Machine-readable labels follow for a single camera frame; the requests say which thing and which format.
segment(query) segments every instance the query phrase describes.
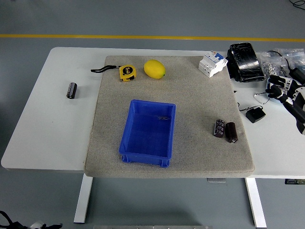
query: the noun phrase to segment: white circuit breaker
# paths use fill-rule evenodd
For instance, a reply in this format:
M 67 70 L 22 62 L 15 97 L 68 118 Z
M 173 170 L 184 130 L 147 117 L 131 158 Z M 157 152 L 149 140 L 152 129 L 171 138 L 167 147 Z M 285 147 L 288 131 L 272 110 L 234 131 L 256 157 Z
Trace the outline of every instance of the white circuit breaker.
M 215 73 L 220 72 L 228 63 L 222 55 L 217 52 L 209 51 L 199 62 L 198 69 L 203 72 L 206 76 L 212 77 Z

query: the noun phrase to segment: felt mat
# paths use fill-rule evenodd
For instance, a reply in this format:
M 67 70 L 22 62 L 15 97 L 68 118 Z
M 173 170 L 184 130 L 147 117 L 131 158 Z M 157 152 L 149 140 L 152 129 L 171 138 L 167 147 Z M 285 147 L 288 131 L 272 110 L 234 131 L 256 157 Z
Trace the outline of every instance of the felt mat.
M 103 73 L 84 165 L 90 177 L 184 178 L 247 177 L 254 171 L 251 152 L 227 68 L 208 78 L 198 70 L 203 57 L 108 56 L 105 65 L 131 64 L 133 81 L 119 70 Z M 146 61 L 163 63 L 166 75 L 148 77 Z M 122 162 L 119 146 L 132 99 L 176 104 L 173 156 L 168 168 Z M 216 119 L 234 122 L 238 141 L 213 136 Z

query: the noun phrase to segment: blue plastic bin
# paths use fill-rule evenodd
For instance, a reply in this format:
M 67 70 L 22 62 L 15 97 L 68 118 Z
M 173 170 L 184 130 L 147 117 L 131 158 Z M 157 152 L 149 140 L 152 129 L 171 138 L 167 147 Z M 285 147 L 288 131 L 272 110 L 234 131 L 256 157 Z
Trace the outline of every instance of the blue plastic bin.
M 175 104 L 131 100 L 119 148 L 122 161 L 168 167 L 175 112 Z

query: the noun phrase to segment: capacitor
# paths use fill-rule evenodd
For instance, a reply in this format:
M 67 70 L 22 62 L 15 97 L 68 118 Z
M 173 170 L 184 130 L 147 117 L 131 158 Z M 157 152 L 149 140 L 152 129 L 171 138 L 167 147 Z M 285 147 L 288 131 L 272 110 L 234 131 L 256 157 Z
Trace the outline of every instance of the capacitor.
M 77 84 L 76 83 L 70 83 L 69 88 L 68 88 L 68 92 L 67 92 L 67 98 L 74 99 L 76 89 L 77 89 Z
M 224 120 L 217 119 L 214 127 L 215 137 L 223 137 L 224 136 Z
M 225 125 L 225 135 L 229 143 L 235 143 L 238 141 L 235 123 L 230 122 Z

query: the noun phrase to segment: lemon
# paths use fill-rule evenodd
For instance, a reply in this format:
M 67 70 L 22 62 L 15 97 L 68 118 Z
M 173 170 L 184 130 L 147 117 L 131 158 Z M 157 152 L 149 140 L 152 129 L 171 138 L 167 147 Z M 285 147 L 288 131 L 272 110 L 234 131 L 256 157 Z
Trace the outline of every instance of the lemon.
M 161 79 L 165 76 L 163 64 L 157 60 L 149 60 L 144 64 L 145 73 L 153 79 Z

